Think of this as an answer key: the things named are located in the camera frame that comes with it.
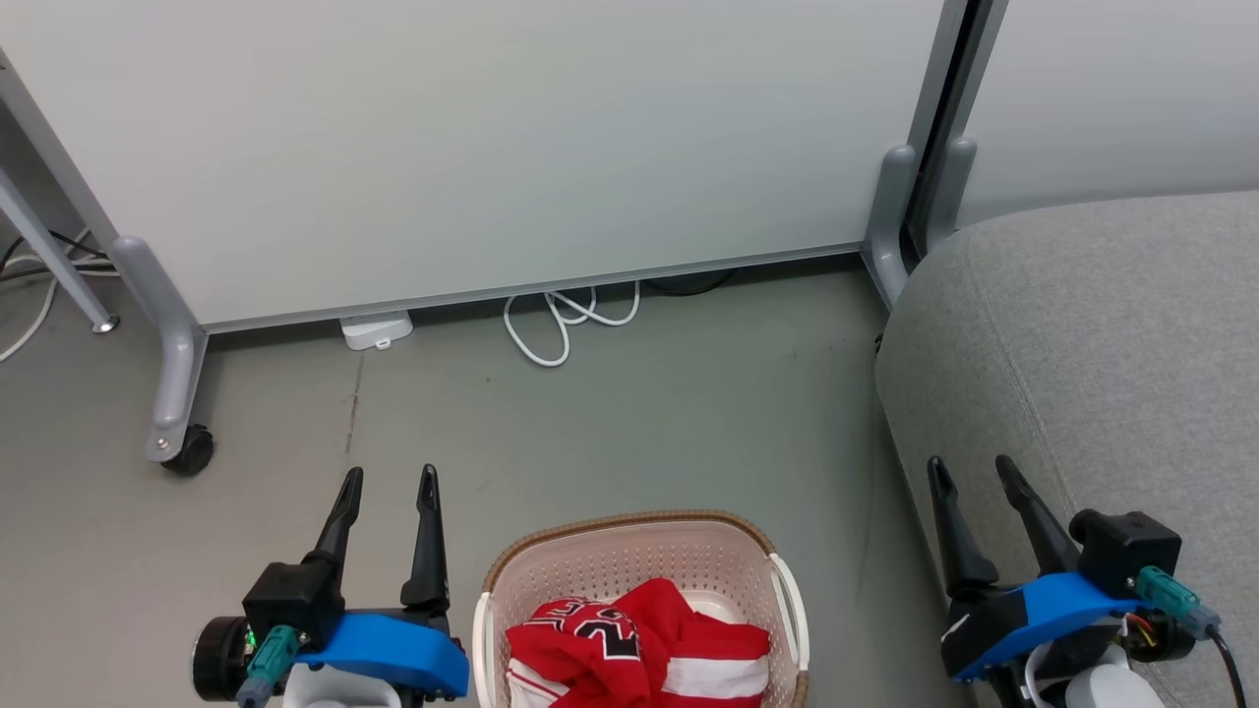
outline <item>wire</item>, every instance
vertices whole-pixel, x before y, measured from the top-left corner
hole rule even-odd
[[[15,251],[18,251],[19,246],[21,246],[20,236],[18,237],[16,241],[9,244],[9,249],[4,252],[4,256],[0,256],[0,272],[4,272],[5,266],[9,265],[9,258],[13,258],[13,254]]]
[[[1024,685],[1027,687],[1027,698],[1031,699],[1031,704],[1035,708],[1054,708],[1047,700],[1041,698],[1040,692],[1036,690],[1036,670],[1045,663],[1045,656],[1049,654],[1053,645],[1053,641],[1046,641],[1036,649],[1032,649],[1031,654],[1027,655],[1027,661],[1024,663]]]
[[[1141,636],[1146,639],[1147,645],[1156,646],[1158,644],[1157,641],[1155,641],[1155,635],[1158,632],[1155,631],[1155,625],[1151,625],[1148,620],[1146,620],[1141,615],[1133,615],[1132,612],[1129,612],[1128,621],[1137,625],[1137,631],[1139,631]]]
[[[714,290],[730,282],[730,278],[733,278],[734,273],[737,272],[739,272],[739,268],[730,268],[729,271],[721,273],[715,281],[697,290],[675,290],[672,287],[660,285],[660,281],[657,280],[645,280],[642,281],[642,283],[655,290],[656,292],[666,295],[669,297],[692,297],[695,295],[704,295],[705,292],[713,292]]]
[[[1238,661],[1233,658],[1233,650],[1229,649],[1229,644],[1220,636],[1220,629],[1215,625],[1206,627],[1206,636],[1211,637],[1215,648],[1220,650],[1224,668],[1229,670],[1229,683],[1233,684],[1233,698],[1238,702],[1238,708],[1246,708],[1246,689],[1241,685],[1241,673],[1238,671]]]
[[[108,256],[106,256],[104,253],[101,253],[96,248],[88,248],[87,246],[83,246],[82,243],[74,241],[73,238],[69,238],[67,236],[62,236],[62,234],[57,233],[53,229],[48,229],[48,234],[52,236],[53,238],[55,238],[57,241],[60,241],[62,243],[69,243],[76,249],[82,251],[84,253],[91,253],[91,254],[96,256],[97,258],[101,258],[102,261],[108,261],[110,260]]]
[[[529,360],[538,364],[539,367],[546,367],[549,369],[553,369],[555,367],[562,365],[564,362],[568,362],[569,351],[572,351],[572,344],[568,339],[569,326],[583,324],[587,320],[594,320],[596,323],[599,323],[601,325],[607,325],[609,328],[619,328],[630,324],[630,321],[633,320],[635,315],[638,314],[640,288],[638,288],[638,281],[635,281],[633,305],[630,307],[630,314],[619,320],[612,320],[604,317],[603,315],[599,315],[598,312],[594,311],[594,307],[598,305],[598,295],[596,294],[594,287],[590,287],[590,304],[584,306],[578,302],[574,302],[564,294],[556,291],[543,292],[543,300],[546,301],[546,307],[551,311],[551,317],[555,319],[555,325],[559,326],[560,340],[563,340],[564,343],[564,350],[560,353],[558,359],[543,359],[538,354],[534,354],[533,350],[525,345],[524,340],[520,339],[520,335],[516,334],[516,328],[511,326],[511,304],[516,301],[516,296],[509,297],[507,301],[502,305],[502,324],[507,326],[507,334],[511,336],[511,340],[516,343],[516,346],[520,349],[521,354],[529,357]],[[572,307],[579,316],[565,317],[564,315],[562,315],[559,307],[555,306],[555,300],[559,300],[564,305]]]
[[[87,238],[87,234],[88,234],[88,229],[87,228],[84,228],[82,232],[79,232],[79,234],[77,237],[74,237],[74,239],[73,239],[74,246],[78,246],[81,241],[83,241],[84,238]],[[20,243],[23,243],[21,238],[19,238],[18,241],[15,241],[9,247],[9,249],[5,252],[4,257],[0,258],[0,277],[3,277],[3,275],[4,275],[4,268],[6,268],[8,266],[10,266],[13,263],[23,263],[23,262],[43,263],[44,262],[39,256],[23,254],[23,256],[18,256],[16,258],[14,258],[13,254],[14,254],[15,251],[18,251],[18,246]],[[65,253],[69,254],[69,252],[74,249],[74,246],[68,246],[65,248]],[[102,262],[102,261],[98,261],[98,260],[94,260],[94,258],[87,258],[87,260],[81,260],[81,261],[71,261],[71,263],[74,265],[76,268],[78,268],[79,266],[99,266],[99,265],[108,265],[110,262],[108,261],[103,261]],[[24,273],[14,273],[14,275],[23,276]],[[108,273],[91,273],[91,275],[108,275]],[[44,324],[44,320],[48,319],[49,310],[53,309],[53,296],[55,294],[57,294],[57,278],[53,278],[53,282],[48,283],[48,294],[44,296],[44,305],[43,305],[43,307],[40,307],[39,315],[35,316],[35,321],[31,323],[31,325],[26,329],[25,334],[23,334],[21,336],[18,338],[18,341],[13,343],[13,345],[10,345],[4,351],[0,351],[0,362],[8,360],[10,357],[13,357],[14,354],[16,354],[18,350],[21,349],[28,341],[30,341],[31,336],[35,336],[35,333],[39,331],[39,328]]]
[[[19,258],[20,260],[18,260],[16,262],[21,262],[21,260],[26,260],[28,257],[19,256]],[[99,262],[99,261],[86,261],[86,262],[78,262],[78,261],[76,261],[74,262],[74,268],[78,270],[79,275],[83,275],[83,276],[121,277],[118,275],[118,272],[113,270],[113,263],[106,263],[106,262]],[[49,273],[49,272],[52,272],[52,271],[49,271],[47,267],[42,266],[42,267],[38,267],[38,268],[30,268],[30,270],[26,270],[26,271],[18,271],[16,273],[0,275],[0,282],[9,282],[11,280],[18,280],[18,278],[24,278],[24,277],[30,277],[30,276],[44,275],[44,273]]]

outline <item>white cable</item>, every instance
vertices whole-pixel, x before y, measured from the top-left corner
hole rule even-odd
[[[88,229],[84,228],[83,231],[79,232],[78,236],[74,237],[74,243],[79,243],[81,241],[83,241],[84,238],[87,238],[87,234],[88,234]],[[71,253],[71,251],[73,251],[73,249],[74,249],[73,246],[67,246],[65,247],[65,254],[68,256]],[[23,254],[23,256],[18,256],[18,257],[10,258],[9,262],[4,265],[4,267],[8,268],[9,266],[11,266],[14,263],[23,263],[23,262],[34,262],[34,263],[47,265],[47,263],[44,263],[44,260],[40,258],[39,256]],[[84,258],[84,260],[81,260],[81,261],[71,261],[71,262],[74,263],[76,267],[78,267],[78,266],[101,266],[101,265],[108,265],[110,263],[108,261],[102,261],[99,258]],[[104,273],[104,272],[83,271],[82,275],[116,277],[118,273]],[[53,295],[55,295],[55,294],[57,294],[57,278],[53,278],[53,282],[48,283],[48,295],[44,296],[44,306],[39,310],[39,315],[35,316],[35,321],[31,323],[30,328],[26,329],[25,334],[23,334],[20,338],[18,338],[18,341],[13,343],[13,345],[9,346],[9,349],[5,349],[3,353],[0,353],[0,362],[5,362],[6,359],[9,359],[9,357],[13,357],[14,354],[16,354],[19,349],[21,349],[28,341],[30,341],[31,336],[35,336],[35,333],[39,331],[39,328],[44,324],[44,320],[48,319],[49,310],[53,309]]]
[[[39,315],[35,317],[35,321],[26,330],[26,334],[19,336],[18,341],[13,343],[13,346],[5,349],[4,353],[0,354],[0,362],[4,362],[9,359],[9,357],[16,354],[18,350],[21,349],[24,344],[30,341],[31,336],[35,336],[35,333],[39,330],[39,326],[43,325],[44,319],[48,317],[48,311],[53,307],[53,295],[55,292],[57,292],[57,281],[54,280],[53,282],[48,283],[48,295],[44,296],[44,306],[43,309],[39,310]]]
[[[1053,641],[1046,641],[1036,649],[1032,649],[1031,654],[1027,655],[1026,664],[1024,664],[1024,687],[1021,690],[1024,698],[1031,700],[1032,705],[1036,708],[1054,708],[1047,700],[1041,698],[1040,692],[1036,690],[1036,669],[1040,669],[1040,665],[1045,663],[1045,655],[1049,654],[1049,648],[1053,645]]]
[[[575,310],[580,316],[565,317],[562,315],[559,307],[555,306],[556,299]],[[525,345],[524,340],[520,339],[520,335],[516,334],[516,328],[511,326],[511,304],[516,301],[515,296],[509,297],[507,302],[502,306],[502,324],[507,326],[507,334],[511,335],[511,340],[516,343],[516,346],[525,357],[529,357],[530,362],[538,364],[539,367],[553,369],[564,362],[568,362],[568,354],[572,350],[572,345],[568,339],[568,328],[570,325],[575,326],[587,320],[594,320],[596,323],[609,328],[619,328],[633,320],[635,315],[638,314],[638,281],[635,281],[633,283],[633,305],[630,307],[630,314],[619,320],[609,320],[608,317],[604,317],[594,311],[594,307],[598,305],[598,297],[594,287],[590,287],[590,304],[585,306],[574,302],[563,294],[555,291],[543,292],[543,300],[546,301],[546,307],[551,311],[551,317],[555,319],[555,325],[559,328],[559,336],[564,343],[564,350],[560,353],[558,359],[543,359],[538,354],[534,354],[533,350]]]

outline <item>gray metal leg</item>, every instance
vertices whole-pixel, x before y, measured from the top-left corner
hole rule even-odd
[[[889,310],[909,278],[900,257],[900,224],[914,189],[915,169],[914,149],[908,145],[893,147],[883,156],[865,244],[861,247],[861,258]]]
[[[193,311],[184,304],[147,243],[123,236],[110,246],[108,252],[140,309],[161,335],[161,374],[145,454],[155,462],[164,462],[184,446],[208,335],[193,319]]]
[[[940,242],[957,231],[957,213],[962,208],[962,195],[966,194],[966,180],[971,176],[974,152],[978,146],[972,137],[958,137],[949,141],[944,149],[940,164],[939,185],[935,199],[927,212],[927,252],[934,251]]]
[[[30,204],[21,197],[18,186],[3,169],[0,169],[0,212],[9,217],[21,238],[39,254],[53,277],[65,288],[65,292],[71,294],[87,319],[92,320],[92,331],[103,334],[118,326],[117,315],[107,312],[101,301],[87,287],[83,276],[74,270],[74,265],[71,263],[65,252],[48,234],[44,223],[39,220],[35,210],[30,208]]]

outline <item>cable connector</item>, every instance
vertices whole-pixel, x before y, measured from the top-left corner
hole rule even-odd
[[[1153,566],[1137,573],[1133,591],[1153,607],[1167,612],[1199,641],[1210,636],[1207,629],[1220,626],[1219,614],[1202,605],[1192,590]]]
[[[262,641],[253,661],[249,661],[249,678],[237,690],[239,708],[263,708],[271,700],[279,679],[293,668],[297,650],[302,642],[297,630],[287,625],[276,625]]]

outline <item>whiteboard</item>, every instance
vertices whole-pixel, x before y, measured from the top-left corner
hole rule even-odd
[[[205,325],[861,241],[942,0],[0,0]]]
[[[958,226],[1039,207],[1259,189],[1259,3],[1011,1],[964,135]]]

